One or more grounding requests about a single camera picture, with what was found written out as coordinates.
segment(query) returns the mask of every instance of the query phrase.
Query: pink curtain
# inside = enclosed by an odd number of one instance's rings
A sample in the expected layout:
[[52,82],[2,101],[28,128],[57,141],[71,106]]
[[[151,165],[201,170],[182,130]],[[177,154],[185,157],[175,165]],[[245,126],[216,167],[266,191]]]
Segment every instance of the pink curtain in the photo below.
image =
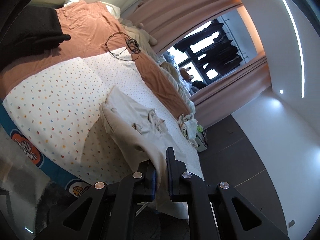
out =
[[271,86],[265,53],[191,96],[195,118],[204,128],[217,123]]
[[143,0],[128,19],[144,24],[161,55],[192,30],[241,5],[240,0]]

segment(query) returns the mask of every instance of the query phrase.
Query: ceiling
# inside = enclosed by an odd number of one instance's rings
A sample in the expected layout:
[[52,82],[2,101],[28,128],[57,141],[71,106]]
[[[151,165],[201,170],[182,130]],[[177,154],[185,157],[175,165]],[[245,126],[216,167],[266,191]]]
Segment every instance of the ceiling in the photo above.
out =
[[241,0],[260,35],[270,69],[274,93],[285,100],[320,135],[320,38],[301,10],[286,0],[301,40],[305,96],[299,46],[292,21],[282,0]]

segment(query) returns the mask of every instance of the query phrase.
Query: black cable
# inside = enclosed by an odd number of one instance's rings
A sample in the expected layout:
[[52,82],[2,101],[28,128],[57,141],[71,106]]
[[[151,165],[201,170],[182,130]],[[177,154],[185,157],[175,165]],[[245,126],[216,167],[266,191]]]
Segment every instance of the black cable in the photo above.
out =
[[[124,36],[124,39],[125,39],[125,43],[127,44],[127,47],[121,51],[120,53],[113,53],[111,52],[111,50],[108,48],[108,42],[110,41],[111,38],[113,38],[114,36],[116,35],[122,35]],[[107,40],[107,42],[105,43],[105,48],[106,48],[106,51],[109,52],[112,57],[116,58],[116,59],[119,59],[119,60],[122,60],[122,61],[135,61],[139,58],[140,56],[140,52],[141,50],[139,49],[139,44],[137,43],[137,41],[133,38],[131,38],[129,35],[127,35],[126,33],[123,33],[123,32],[117,32],[117,33],[113,33]],[[126,49],[129,49],[130,52],[131,52],[131,55],[133,54],[138,54],[138,57],[136,59],[132,59],[132,60],[126,60],[126,59],[122,59],[122,58],[119,58],[118,56],[120,56]]]

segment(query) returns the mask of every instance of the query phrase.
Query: led light strip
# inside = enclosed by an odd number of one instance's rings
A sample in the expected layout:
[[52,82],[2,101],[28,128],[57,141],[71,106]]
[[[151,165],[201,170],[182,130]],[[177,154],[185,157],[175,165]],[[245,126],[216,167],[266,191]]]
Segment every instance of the led light strip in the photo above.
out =
[[33,232],[31,230],[29,230],[28,228],[25,227],[24,229],[33,234]]
[[301,47],[301,41],[300,41],[300,37],[299,37],[299,33],[298,33],[298,29],[297,29],[297,25],[293,19],[293,16],[292,16],[292,13],[290,11],[290,8],[286,2],[286,0],[282,0],[288,13],[289,13],[289,16],[290,16],[290,19],[292,21],[292,24],[293,24],[293,28],[294,28],[294,31],[296,33],[296,36],[297,36],[297,41],[298,41],[298,46],[299,46],[299,52],[300,52],[300,58],[301,58],[301,71],[302,71],[302,94],[301,94],[301,97],[304,98],[304,87],[305,87],[305,77],[304,77],[304,61],[303,61],[303,54],[302,54],[302,47]]

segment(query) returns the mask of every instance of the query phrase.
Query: floral patterned sheet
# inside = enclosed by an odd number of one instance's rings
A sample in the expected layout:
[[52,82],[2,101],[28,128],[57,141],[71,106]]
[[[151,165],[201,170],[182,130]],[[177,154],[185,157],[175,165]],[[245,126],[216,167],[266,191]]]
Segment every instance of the floral patterned sheet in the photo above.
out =
[[[121,58],[130,60],[131,55],[125,50]],[[17,85],[3,106],[20,131],[57,165],[90,184],[114,183],[132,172],[99,118],[99,106],[114,85],[140,104],[155,108],[180,149],[190,153],[188,163],[200,169],[196,150],[145,85],[135,63],[109,53],[74,58],[39,72]]]

